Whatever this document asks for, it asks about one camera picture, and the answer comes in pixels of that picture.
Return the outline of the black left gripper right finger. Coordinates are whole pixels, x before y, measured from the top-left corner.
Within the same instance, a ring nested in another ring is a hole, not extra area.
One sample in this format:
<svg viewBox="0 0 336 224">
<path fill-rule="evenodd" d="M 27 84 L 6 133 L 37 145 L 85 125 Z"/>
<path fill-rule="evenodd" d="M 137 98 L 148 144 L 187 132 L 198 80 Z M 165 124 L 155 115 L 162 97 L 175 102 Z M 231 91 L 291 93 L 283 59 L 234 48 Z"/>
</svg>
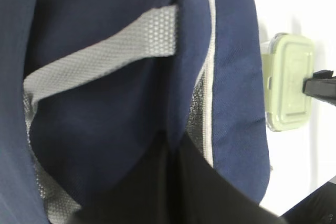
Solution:
<svg viewBox="0 0 336 224">
<path fill-rule="evenodd" d="M 171 223 L 285 223 L 213 169 L 184 133 L 172 156 Z"/>
</svg>

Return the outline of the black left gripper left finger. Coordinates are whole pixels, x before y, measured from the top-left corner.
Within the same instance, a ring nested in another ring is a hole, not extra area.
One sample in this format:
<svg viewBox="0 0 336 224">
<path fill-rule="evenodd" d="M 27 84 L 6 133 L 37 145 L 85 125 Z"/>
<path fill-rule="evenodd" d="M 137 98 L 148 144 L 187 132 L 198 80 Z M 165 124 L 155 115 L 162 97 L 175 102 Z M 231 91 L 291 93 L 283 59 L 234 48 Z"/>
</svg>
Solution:
<svg viewBox="0 0 336 224">
<path fill-rule="evenodd" d="M 69 223 L 170 223 L 165 132 L 112 189 L 76 211 Z"/>
</svg>

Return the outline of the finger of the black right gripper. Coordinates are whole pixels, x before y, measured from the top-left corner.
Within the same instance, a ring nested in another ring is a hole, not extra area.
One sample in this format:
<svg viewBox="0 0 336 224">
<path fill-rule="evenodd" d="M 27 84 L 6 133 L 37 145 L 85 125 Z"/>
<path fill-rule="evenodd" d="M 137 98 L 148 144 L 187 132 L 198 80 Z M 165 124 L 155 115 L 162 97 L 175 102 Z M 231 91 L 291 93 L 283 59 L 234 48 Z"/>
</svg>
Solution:
<svg viewBox="0 0 336 224">
<path fill-rule="evenodd" d="M 303 83 L 302 92 L 315 99 L 327 103 L 335 103 L 335 76 L 331 70 L 320 70 Z"/>
</svg>

